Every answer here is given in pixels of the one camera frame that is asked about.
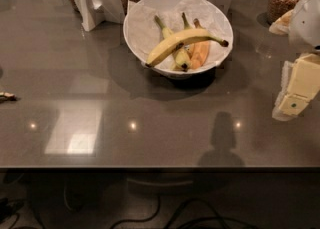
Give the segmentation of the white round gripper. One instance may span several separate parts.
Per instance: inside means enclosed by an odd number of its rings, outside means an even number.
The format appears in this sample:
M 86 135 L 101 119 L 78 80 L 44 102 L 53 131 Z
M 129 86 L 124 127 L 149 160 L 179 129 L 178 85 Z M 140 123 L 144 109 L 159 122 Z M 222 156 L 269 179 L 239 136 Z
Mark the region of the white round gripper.
M 299 0 L 269 27 L 276 35 L 288 35 L 289 43 L 300 53 L 294 62 L 285 61 L 281 91 L 272 117 L 289 121 L 298 117 L 320 91 L 320 0 Z

